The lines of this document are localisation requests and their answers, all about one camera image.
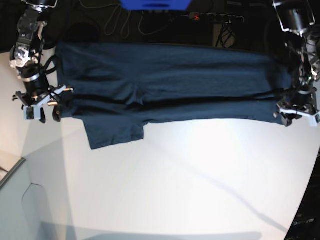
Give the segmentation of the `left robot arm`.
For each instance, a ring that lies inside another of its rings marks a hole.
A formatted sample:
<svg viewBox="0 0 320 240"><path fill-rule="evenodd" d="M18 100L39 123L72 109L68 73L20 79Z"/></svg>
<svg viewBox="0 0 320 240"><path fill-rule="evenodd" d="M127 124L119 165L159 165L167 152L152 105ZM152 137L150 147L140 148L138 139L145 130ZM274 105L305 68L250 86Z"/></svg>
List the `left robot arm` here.
<svg viewBox="0 0 320 240"><path fill-rule="evenodd" d="M320 80L320 57L317 42L316 19L307 0L272 1L279 25L289 39L284 42L291 60L292 83L288 89L275 89L277 111L274 117L281 118L282 124L289 127L293 120L308 119L312 127L320 124L320 111L317 106L317 89Z"/></svg>

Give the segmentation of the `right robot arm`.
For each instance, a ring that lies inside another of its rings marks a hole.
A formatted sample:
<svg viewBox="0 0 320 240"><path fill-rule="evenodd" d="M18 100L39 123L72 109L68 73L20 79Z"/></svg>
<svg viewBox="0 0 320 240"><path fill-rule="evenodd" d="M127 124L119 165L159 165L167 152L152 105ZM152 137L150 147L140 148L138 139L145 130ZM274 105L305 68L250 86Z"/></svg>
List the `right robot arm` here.
<svg viewBox="0 0 320 240"><path fill-rule="evenodd" d="M10 67L16 70L25 92L17 91L12 100L22 103L25 120L38 120L45 124L44 106L52 106L52 118L61 121L60 109L64 105L62 94L72 92L66 85L52 86L47 76L62 68L61 59L53 55L45 64L41 63L45 47L44 29L48 22L43 16L57 6L56 0L27 0L27 8L17 24L18 39L10 50Z"/></svg>

